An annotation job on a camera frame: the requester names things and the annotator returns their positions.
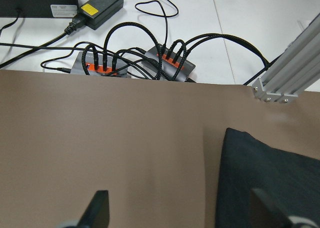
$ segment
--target white desk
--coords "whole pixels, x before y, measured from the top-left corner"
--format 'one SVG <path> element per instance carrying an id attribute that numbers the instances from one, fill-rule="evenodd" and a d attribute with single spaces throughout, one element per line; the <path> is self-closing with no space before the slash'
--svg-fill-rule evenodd
<path id="1" fill-rule="evenodd" d="M 137 2 L 149 0 L 125 0 L 124 7 L 98 30 L 88 27 L 57 42 L 56 46 L 73 46 L 79 41 L 90 41 L 103 45 L 110 28 L 133 21 L 146 26 L 160 43 L 164 41 L 165 21 L 163 18 L 145 15 L 135 10 Z M 302 31 L 298 21 L 312 20 L 320 11 L 318 0 L 172 0 L 179 8 L 178 17 L 169 19 L 168 45 L 177 39 L 188 40 L 203 33 L 224 33 L 244 38 L 255 45 L 271 61 L 292 42 Z M 174 12 L 165 5 L 168 13 Z M 156 5 L 148 5 L 146 10 L 160 12 Z M 2 18 L 0 26 L 12 21 Z M 15 43 L 40 45 L 60 35 L 70 19 L 27 18 L 23 22 L 2 32 L 2 42 L 12 42 L 18 29 Z M 109 43 L 110 50 L 117 51 L 133 46 L 148 50 L 152 41 L 142 31 L 134 27 L 118 30 Z M 14 48 L 7 55 L 8 47 L 0 47 L 0 61 L 12 58 L 24 49 Z M 62 56 L 67 51 L 38 51 L 19 60 L 8 70 L 44 72 L 40 63 Z M 71 68 L 77 53 L 65 59 L 64 66 Z M 263 66 L 258 58 L 237 44 L 222 39 L 209 41 L 197 47 L 188 60 L 196 64 L 191 78 L 198 83 L 242 84 Z M 312 91 L 320 91 L 320 82 L 311 86 Z"/>

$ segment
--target orange port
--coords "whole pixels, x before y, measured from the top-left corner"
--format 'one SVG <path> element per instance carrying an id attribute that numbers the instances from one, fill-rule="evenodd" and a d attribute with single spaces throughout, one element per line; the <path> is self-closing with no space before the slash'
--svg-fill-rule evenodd
<path id="1" fill-rule="evenodd" d="M 103 65 L 99 65 L 98 69 L 95 69 L 95 64 L 91 64 L 91 63 L 85 63 L 85 64 L 88 67 L 88 71 L 91 71 L 91 72 L 99 72 L 99 73 L 105 73 L 105 74 L 112 72 L 112 68 L 109 66 L 106 68 L 106 71 L 104 71 Z"/>
<path id="2" fill-rule="evenodd" d="M 167 55 L 164 54 L 164 55 L 162 56 L 162 60 L 164 60 L 165 62 L 168 62 L 170 65 L 172 65 L 172 66 L 174 66 L 175 68 L 178 69 L 180 63 L 177 61 L 176 63 L 173 64 L 172 61 L 173 61 L 174 59 L 172 59 L 172 58 L 166 59 L 166 56 L 167 56 Z"/>

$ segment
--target white sticker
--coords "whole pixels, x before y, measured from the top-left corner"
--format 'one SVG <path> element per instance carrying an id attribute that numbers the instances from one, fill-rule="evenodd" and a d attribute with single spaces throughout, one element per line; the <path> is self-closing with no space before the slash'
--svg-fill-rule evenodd
<path id="1" fill-rule="evenodd" d="M 51 11 L 54 18 L 73 18 L 78 7 L 74 4 L 52 4 Z"/>

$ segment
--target black cable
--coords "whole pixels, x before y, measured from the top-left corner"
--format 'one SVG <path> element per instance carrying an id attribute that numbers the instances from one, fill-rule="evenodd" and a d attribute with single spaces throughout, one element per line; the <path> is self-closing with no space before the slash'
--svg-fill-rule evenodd
<path id="1" fill-rule="evenodd" d="M 112 59 L 112 70 L 114 70 L 116 68 L 116 65 L 117 65 L 117 59 L 121 59 L 121 55 L 119 54 L 125 54 L 125 53 L 128 53 L 128 54 L 132 54 L 132 55 L 135 55 L 135 56 L 138 56 L 141 59 L 141 61 L 147 61 L 149 62 L 151 65 L 157 67 L 158 63 L 156 60 L 152 59 L 152 58 L 149 58 L 143 54 L 139 54 L 133 50 L 129 50 L 129 49 L 121 49 L 121 50 L 118 50 L 116 53 L 113 54 L 113 59 Z M 151 79 L 155 80 L 156 78 L 153 77 L 147 70 L 145 70 L 144 68 L 140 67 L 141 70 L 143 70 L 143 72 L 145 74 L 147 74 Z"/>
<path id="2" fill-rule="evenodd" d="M 64 33 L 62 33 L 61 35 L 57 36 L 56 38 L 48 41 L 47 43 L 42 44 L 40 47 L 50 46 L 50 45 L 52 45 L 53 43 L 61 40 L 61 39 L 62 39 L 63 37 L 65 37 L 66 35 L 67 35 L 67 33 L 64 32 Z M 7 60 L 6 62 L 0 64 L 0 69 L 3 68 L 3 67 L 6 67 L 6 66 L 8 66 L 8 65 L 10 65 L 10 64 L 13 63 L 13 62 L 16 62 L 16 61 L 20 60 L 20 59 L 23 58 L 23 57 L 26 57 L 26 56 L 28 56 L 28 55 L 30 55 L 30 54 L 32 54 L 32 53 L 35 53 L 35 52 L 37 52 L 37 51 L 39 51 L 39 50 L 41 50 L 41 49 L 39 49 L 39 48 L 33 48 L 33 49 L 30 49 L 30 50 L 28 50 L 28 51 L 26 51 L 26 52 L 24 52 L 24 53 L 22 53 L 22 54 L 20 54 L 20 55 L 17 55 L 16 57 L 14 57 L 14 58 L 12 58 L 12 59 L 10 59 L 10 60 Z"/>
<path id="3" fill-rule="evenodd" d="M 144 76 L 145 80 L 154 80 L 155 78 L 147 71 L 145 70 L 143 67 L 141 67 L 140 65 L 138 65 L 138 63 L 142 62 L 144 59 L 139 59 L 139 60 L 136 60 L 136 61 L 132 61 L 132 62 L 127 62 L 126 60 L 122 60 L 124 62 L 126 62 L 127 64 L 129 64 L 131 67 L 133 67 L 135 70 L 137 70 L 142 76 Z"/>
<path id="4" fill-rule="evenodd" d="M 107 63 L 108 63 L 108 56 L 106 53 L 107 50 L 107 46 L 108 46 L 108 42 L 110 40 L 111 35 L 119 28 L 121 27 L 126 27 L 126 26 L 132 26 L 132 27 L 137 27 L 140 28 L 141 30 L 143 30 L 144 32 L 147 33 L 147 35 L 151 38 L 151 40 L 153 41 L 157 53 L 161 54 L 161 49 L 160 49 L 160 45 L 157 41 L 157 39 L 155 38 L 155 36 L 151 33 L 150 30 L 148 30 L 145 26 L 136 23 L 136 22 L 124 22 L 124 23 L 120 23 L 118 25 L 116 25 L 115 27 L 113 27 L 109 33 L 107 34 L 105 40 L 104 40 L 104 46 L 103 46 L 103 59 L 102 59 L 102 63 L 103 63 L 103 70 L 106 71 L 107 70 Z M 158 72 L 155 75 L 156 80 L 160 80 L 161 77 L 161 71 L 162 71 L 162 57 L 159 55 L 159 62 L 158 62 L 158 66 L 157 66 L 157 70 Z"/>
<path id="5" fill-rule="evenodd" d="M 3 47 L 18 47 L 18 48 L 30 48 L 30 49 L 39 49 L 39 50 L 72 50 L 72 51 L 83 51 L 84 48 L 76 48 L 74 47 L 47 47 L 47 46 L 35 46 L 35 45 L 27 45 L 27 44 L 12 44 L 12 43 L 1 43 L 0 46 Z"/>
<path id="6" fill-rule="evenodd" d="M 111 75 L 113 75 L 113 74 L 115 74 L 117 72 L 120 72 L 120 71 L 128 68 L 129 66 L 131 66 L 131 65 L 130 64 L 126 64 L 126 65 L 124 65 L 124 66 L 122 66 L 120 68 L 117 68 L 116 70 L 113 70 L 113 71 L 109 72 L 109 73 L 102 74 L 102 76 L 109 77 L 109 76 L 111 76 Z"/>
<path id="7" fill-rule="evenodd" d="M 14 20 L 13 22 L 9 23 L 9 24 L 4 25 L 4 26 L 0 29 L 0 37 L 1 37 L 1 33 L 2 33 L 2 31 L 3 31 L 4 29 L 7 29 L 7 28 L 13 26 L 13 25 L 18 21 L 20 15 L 21 15 L 21 13 L 22 13 L 22 10 L 18 8 L 18 9 L 16 9 L 16 12 L 17 12 L 17 15 L 16 15 L 15 20 Z"/>
<path id="8" fill-rule="evenodd" d="M 144 55 L 145 53 L 147 53 L 144 49 L 141 49 L 141 48 L 139 48 L 139 47 L 131 47 L 131 48 L 126 49 L 126 50 L 127 50 L 127 51 L 136 50 L 136 51 L 140 52 L 140 53 L 143 54 L 143 55 Z"/>
<path id="9" fill-rule="evenodd" d="M 249 84 L 252 80 L 254 80 L 256 77 L 258 77 L 260 74 L 262 74 L 264 71 L 268 70 L 268 68 L 271 66 L 271 64 L 268 62 L 268 60 L 261 54 L 261 52 L 255 47 L 253 46 L 251 43 L 249 43 L 248 41 L 239 38 L 237 36 L 233 36 L 233 35 L 229 35 L 229 34 L 218 34 L 218 33 L 208 33 L 208 34 L 202 34 L 202 35 L 198 35 L 190 40 L 188 40 L 185 44 L 188 45 L 196 40 L 199 40 L 203 38 L 202 40 L 196 42 L 191 48 L 189 48 L 187 50 L 187 54 L 186 57 L 188 57 L 188 55 L 191 53 L 191 51 L 196 48 L 198 45 L 200 45 L 203 42 L 212 40 L 212 39 L 216 39 L 216 38 L 224 38 L 227 40 L 230 40 L 232 42 L 235 42 L 243 47 L 245 47 L 246 49 L 248 49 L 249 51 L 253 52 L 254 54 L 256 54 L 262 61 L 264 68 L 259 71 L 254 77 L 252 77 L 250 80 L 248 80 L 246 83 L 244 83 L 244 85 Z M 183 46 L 180 48 L 180 50 L 176 53 L 174 59 L 173 59 L 173 63 L 177 61 L 178 57 L 180 57 L 181 53 L 183 51 Z"/>
<path id="10" fill-rule="evenodd" d="M 59 71 L 59 72 L 64 72 L 64 73 L 71 73 L 71 69 L 69 68 L 64 68 L 64 67 L 58 67 L 58 68 L 51 68 L 51 67 L 46 67 L 48 70 L 53 70 L 53 71 Z"/>
<path id="11" fill-rule="evenodd" d="M 90 73 L 88 71 L 88 67 L 87 67 L 87 64 L 86 64 L 86 57 L 87 57 L 87 53 L 88 53 L 88 51 L 90 51 L 90 49 L 91 49 L 91 52 L 93 53 L 94 70 L 98 70 L 98 67 L 99 67 L 98 51 L 97 51 L 96 47 L 93 44 L 88 44 L 86 46 L 86 48 L 84 49 L 84 51 L 82 53 L 82 56 L 81 56 L 82 68 L 83 68 L 84 73 L 87 76 L 90 76 Z"/>
<path id="12" fill-rule="evenodd" d="M 168 1 L 168 2 L 175 8 L 176 13 L 171 14 L 171 15 L 165 15 L 165 14 L 162 15 L 162 14 L 150 13 L 150 12 L 147 12 L 147 11 L 145 11 L 145 10 L 142 10 L 142 9 L 138 8 L 139 5 L 147 4 L 146 2 L 139 2 L 139 3 L 135 4 L 134 7 L 135 7 L 138 11 L 140 11 L 140 12 L 142 12 L 142 13 L 145 13 L 145 14 L 148 14 L 148 15 L 151 15 L 151 16 L 155 16 L 155 17 L 167 17 L 167 18 L 171 18 L 171 17 L 177 16 L 177 15 L 179 14 L 179 9 L 178 9 L 178 7 L 177 7 L 172 1 L 170 1 L 170 0 L 166 0 L 166 1 Z"/>
<path id="13" fill-rule="evenodd" d="M 77 43 L 77 44 L 74 46 L 74 48 L 77 47 L 78 45 L 81 45 L 81 44 L 89 44 L 89 45 L 98 47 L 99 49 L 103 50 L 103 48 L 102 48 L 101 46 L 99 46 L 99 45 L 97 45 L 97 44 L 94 44 L 94 43 L 91 43 L 91 42 L 86 42 L 86 41 L 82 41 L 82 42 Z M 53 58 L 53 59 L 50 59 L 50 60 L 43 61 L 43 62 L 40 64 L 41 67 L 47 69 L 47 67 L 43 65 L 44 63 L 53 62 L 53 61 L 57 61 L 57 60 L 62 60 L 62 59 L 65 59 L 65 58 L 70 57 L 70 56 L 72 55 L 72 53 L 76 50 L 76 49 L 74 49 L 74 48 L 73 48 L 73 49 L 71 48 L 72 51 L 71 51 L 68 55 L 66 55 L 66 56 L 61 56 L 61 57 L 58 57 L 58 58 Z M 145 50 L 143 50 L 143 49 L 141 49 L 141 48 L 139 48 L 139 47 L 132 47 L 132 48 L 129 48 L 128 50 L 137 50 L 137 51 L 139 51 L 139 52 L 142 53 L 142 54 L 145 54 L 145 53 L 146 53 Z M 124 58 L 122 57 L 122 56 L 124 55 L 124 53 L 126 53 L 126 52 L 124 52 L 124 53 L 121 54 L 120 56 L 119 56 L 117 53 L 114 53 L 114 52 L 112 52 L 112 51 L 110 51 L 110 50 L 107 50 L 107 52 L 108 52 L 108 55 L 109 55 L 109 56 L 111 56 L 111 57 L 117 57 L 117 59 L 120 59 L 120 60 L 124 61 L 125 63 L 129 64 L 131 67 L 133 67 L 134 69 L 136 69 L 139 73 L 141 73 L 141 75 L 143 75 L 143 76 L 145 77 L 145 79 L 148 79 L 148 80 L 149 80 L 149 78 L 145 75 L 145 74 L 147 74 L 151 79 L 154 80 L 154 77 L 153 77 L 147 70 L 145 70 L 144 68 L 142 68 L 140 65 L 137 64 L 137 63 L 139 63 L 139 62 L 141 62 L 141 61 L 144 61 L 144 60 L 146 59 L 145 56 L 144 56 L 144 58 L 141 59 L 141 60 L 131 61 L 131 60 L 128 60 L 128 59 L 124 59 Z"/>
<path id="14" fill-rule="evenodd" d="M 44 49 L 46 49 L 46 50 L 54 50 L 54 48 L 59 48 L 59 49 L 57 49 L 57 50 L 62 50 L 62 49 L 60 49 L 60 48 L 70 48 L 71 52 L 70 52 L 69 54 L 67 54 L 67 55 L 64 55 L 64 56 L 60 56 L 60 57 L 57 57 L 57 58 L 52 58 L 52 59 L 45 60 L 45 61 L 41 62 L 40 66 L 41 66 L 42 68 L 44 68 L 44 69 L 56 70 L 57 68 L 48 67 L 48 66 L 45 66 L 44 64 L 50 63 L 50 62 L 55 62 L 55 61 L 58 61 L 58 60 L 62 60 L 62 59 L 68 58 L 68 57 L 70 57 L 70 56 L 74 53 L 74 51 L 84 51 L 84 49 L 82 49 L 82 48 L 75 49 L 77 46 L 82 45 L 82 44 L 94 45 L 94 46 L 98 47 L 98 48 L 101 49 L 101 50 L 103 49 L 102 47 L 100 47 L 100 46 L 98 46 L 98 45 L 96 45 L 96 44 L 94 44 L 94 43 L 86 42 L 86 41 L 81 41 L 81 42 L 75 44 L 74 47 L 44 47 Z"/>
<path id="15" fill-rule="evenodd" d="M 135 5 L 135 8 L 138 11 L 141 11 L 140 9 L 137 8 L 137 5 L 150 4 L 150 3 L 157 3 L 160 6 L 162 13 L 163 13 L 163 15 L 161 17 L 164 17 L 164 20 L 165 20 L 165 39 L 164 39 L 164 43 L 163 43 L 162 49 L 161 49 L 161 54 L 164 54 L 165 50 L 166 50 L 166 46 L 167 46 L 167 40 L 168 40 L 168 16 L 166 15 L 164 7 L 162 6 L 160 1 L 158 1 L 158 0 L 150 0 L 150 1 L 146 1 L 146 2 L 139 2 L 138 4 Z"/>
<path id="16" fill-rule="evenodd" d="M 277 58 L 275 58 L 273 61 L 270 62 L 268 67 L 262 68 L 257 74 L 252 76 L 249 80 L 247 80 L 245 83 L 243 83 L 244 86 L 249 85 L 252 81 L 254 81 L 256 78 L 258 78 L 263 72 L 266 72 L 280 57 L 279 55 Z"/>
<path id="17" fill-rule="evenodd" d="M 127 73 L 132 77 L 136 77 L 136 78 L 139 78 L 139 79 L 142 79 L 142 80 L 148 80 L 148 78 L 146 78 L 146 77 L 141 77 L 141 76 L 135 75 L 135 74 L 133 74 L 133 73 L 131 73 L 129 71 L 127 71 Z"/>
<path id="18" fill-rule="evenodd" d="M 69 23 L 69 25 L 67 26 L 67 28 L 64 30 L 64 33 L 62 33 L 61 35 L 57 36 L 56 38 L 48 41 L 47 43 L 44 43 L 42 45 L 40 45 L 40 47 L 48 47 L 50 45 L 52 45 L 53 43 L 61 40 L 62 38 L 64 38 L 67 35 L 70 35 L 72 32 L 76 31 L 77 29 L 83 27 L 86 23 L 86 17 L 82 16 L 81 14 L 77 14 L 75 15 L 75 17 L 72 18 L 72 21 Z M 39 51 L 40 49 L 38 48 L 33 48 L 31 50 L 28 50 L 22 54 L 17 55 L 16 57 L 7 60 L 6 62 L 0 64 L 0 69 L 3 67 L 6 67 L 8 65 L 10 65 L 13 62 L 16 62 L 18 60 L 20 60 L 23 57 L 26 57 L 32 53 L 35 53 L 37 51 Z"/>
<path id="19" fill-rule="evenodd" d="M 177 45 L 178 43 L 181 44 L 181 48 L 180 48 L 180 49 L 182 49 L 183 55 L 182 55 L 182 58 L 181 58 L 181 60 L 180 60 L 179 66 L 178 66 L 178 68 L 176 69 L 176 71 L 175 71 L 175 73 L 174 73 L 171 81 L 175 81 L 175 80 L 176 80 L 179 72 L 181 71 L 181 69 L 182 69 L 182 67 L 183 67 L 183 65 L 184 65 L 184 63 L 185 63 L 185 61 L 186 61 L 186 59 L 187 59 L 187 47 L 186 47 L 185 42 L 184 42 L 183 40 L 181 40 L 181 39 L 177 39 L 175 42 L 173 42 L 173 44 L 171 45 L 170 49 L 169 49 L 168 52 L 167 52 L 167 55 L 166 55 L 165 59 L 169 59 L 170 55 L 172 54 L 174 48 L 176 47 L 176 45 Z M 178 56 L 176 56 L 176 57 L 177 57 L 177 58 L 176 58 L 176 59 L 173 59 L 173 61 L 172 61 L 173 64 L 177 62 Z"/>

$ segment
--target metal frame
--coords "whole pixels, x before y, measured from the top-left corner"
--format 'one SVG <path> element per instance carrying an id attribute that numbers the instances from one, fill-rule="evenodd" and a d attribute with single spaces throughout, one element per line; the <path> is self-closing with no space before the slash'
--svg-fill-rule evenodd
<path id="1" fill-rule="evenodd" d="M 320 14 L 252 84 L 252 89 L 262 101 L 290 103 L 319 79 Z"/>

